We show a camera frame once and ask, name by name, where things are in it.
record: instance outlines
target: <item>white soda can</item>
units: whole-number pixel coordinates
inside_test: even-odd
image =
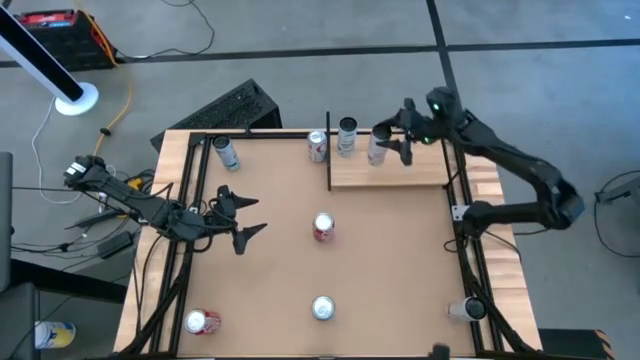
[[[388,125],[377,125],[371,130],[369,136],[369,165],[380,166],[384,163],[387,148],[378,145],[379,141],[391,139],[391,127]]]
[[[327,158],[327,135],[322,130],[313,130],[307,136],[309,158],[313,162],[323,162]]]
[[[240,168],[240,161],[238,160],[238,154],[231,145],[231,139],[226,135],[216,136],[213,139],[213,148],[216,149],[222,165],[229,171],[236,171]]]
[[[487,309],[478,298],[468,297],[449,304],[447,314],[458,320],[478,321],[487,315]]]
[[[349,157],[356,148],[358,122],[354,118],[346,117],[340,120],[338,128],[338,155]]]
[[[63,348],[76,337],[76,327],[69,322],[36,321],[36,349]]]

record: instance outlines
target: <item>red soda can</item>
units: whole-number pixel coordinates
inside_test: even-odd
[[[313,219],[313,237],[318,242],[327,242],[333,239],[335,221],[331,215],[320,213]]]
[[[195,335],[212,334],[221,324],[217,312],[203,309],[191,310],[184,319],[184,327]]]

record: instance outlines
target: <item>metal bracket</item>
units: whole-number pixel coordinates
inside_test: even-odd
[[[453,218],[454,222],[457,221],[462,221],[462,217],[464,216],[464,213],[467,212],[467,209],[469,209],[469,206],[467,205],[454,205],[451,207],[451,217]]]

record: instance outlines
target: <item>white cable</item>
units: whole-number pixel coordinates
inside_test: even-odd
[[[47,200],[48,202],[54,205],[69,205],[75,202],[76,200],[78,200],[80,196],[82,196],[82,193],[78,193],[76,197],[66,201],[56,201],[56,200],[49,199],[44,194],[44,191],[42,191],[42,178],[44,177],[44,171],[42,170],[42,164],[40,163],[40,155],[38,154],[38,149],[36,148],[36,140],[38,140],[38,136],[40,136],[40,132],[42,132],[42,129],[44,129],[44,126],[49,121],[49,118],[51,118],[51,111],[53,110],[53,104],[55,101],[56,101],[56,98],[54,96],[53,99],[51,99],[51,105],[49,105],[49,111],[47,111],[47,115],[44,117],[44,120],[42,120],[42,124],[40,124],[40,127],[38,128],[36,133],[33,135],[33,138],[31,138],[31,148],[33,149],[33,153],[36,155],[36,162],[38,163],[38,187],[40,188],[40,196],[42,196],[43,199]]]

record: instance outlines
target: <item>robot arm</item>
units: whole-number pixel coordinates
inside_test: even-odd
[[[466,235],[480,236],[491,224],[540,223],[549,229],[568,228],[584,210],[582,198],[560,171],[540,158],[523,153],[500,140],[486,124],[469,110],[463,109],[456,96],[446,87],[427,94],[433,119],[422,116],[411,99],[405,108],[378,126],[392,126],[404,131],[404,141],[378,143],[400,153],[405,165],[411,165],[411,143],[429,144],[447,139],[474,156],[485,157],[533,186],[536,201],[514,205],[491,205],[475,201],[463,214]]]
[[[65,185],[71,189],[103,192],[129,207],[149,222],[159,234],[171,241],[192,242],[203,237],[231,232],[236,254],[242,255],[247,242],[267,224],[237,229],[236,212],[258,200],[237,196],[224,185],[211,200],[211,210],[203,215],[186,210],[184,204],[147,195],[111,176],[104,160],[95,156],[78,156],[64,173]]]

